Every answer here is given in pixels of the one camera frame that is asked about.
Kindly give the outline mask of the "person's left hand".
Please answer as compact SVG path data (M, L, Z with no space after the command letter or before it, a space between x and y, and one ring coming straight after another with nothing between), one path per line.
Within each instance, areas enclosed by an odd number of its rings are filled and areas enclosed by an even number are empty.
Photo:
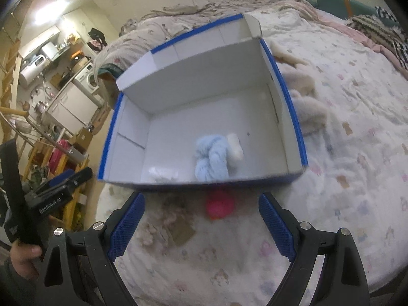
M17 239L11 247L10 261L20 277L26 280L34 280L39 274L33 260L41 255L42 249L40 246L25 244Z

